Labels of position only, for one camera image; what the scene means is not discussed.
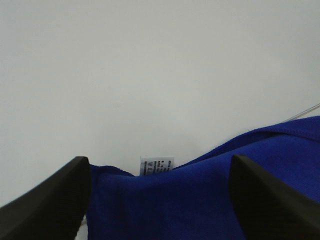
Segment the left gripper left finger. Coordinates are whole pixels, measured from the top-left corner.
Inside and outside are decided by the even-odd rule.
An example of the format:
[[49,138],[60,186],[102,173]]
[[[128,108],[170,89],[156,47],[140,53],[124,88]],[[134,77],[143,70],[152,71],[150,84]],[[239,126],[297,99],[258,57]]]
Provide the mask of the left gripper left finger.
[[91,170],[77,156],[45,181],[0,208],[2,240],[74,240],[91,196]]

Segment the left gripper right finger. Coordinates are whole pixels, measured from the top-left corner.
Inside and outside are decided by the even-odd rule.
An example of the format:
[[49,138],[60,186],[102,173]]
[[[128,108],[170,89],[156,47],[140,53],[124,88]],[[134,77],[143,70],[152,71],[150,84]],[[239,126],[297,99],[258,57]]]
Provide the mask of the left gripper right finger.
[[247,240],[318,240],[320,204],[245,155],[233,155],[230,200]]

